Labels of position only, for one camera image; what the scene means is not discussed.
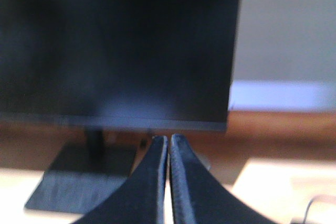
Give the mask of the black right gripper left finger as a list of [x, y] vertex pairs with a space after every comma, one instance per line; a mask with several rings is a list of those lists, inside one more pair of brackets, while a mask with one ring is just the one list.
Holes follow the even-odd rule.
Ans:
[[75, 223], [164, 223], [167, 152], [167, 137], [154, 137], [131, 176]]

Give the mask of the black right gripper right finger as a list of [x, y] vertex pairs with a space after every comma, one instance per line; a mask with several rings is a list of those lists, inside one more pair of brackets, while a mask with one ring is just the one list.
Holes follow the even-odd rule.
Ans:
[[182, 134], [171, 137], [170, 184], [175, 223], [272, 222], [225, 189]]

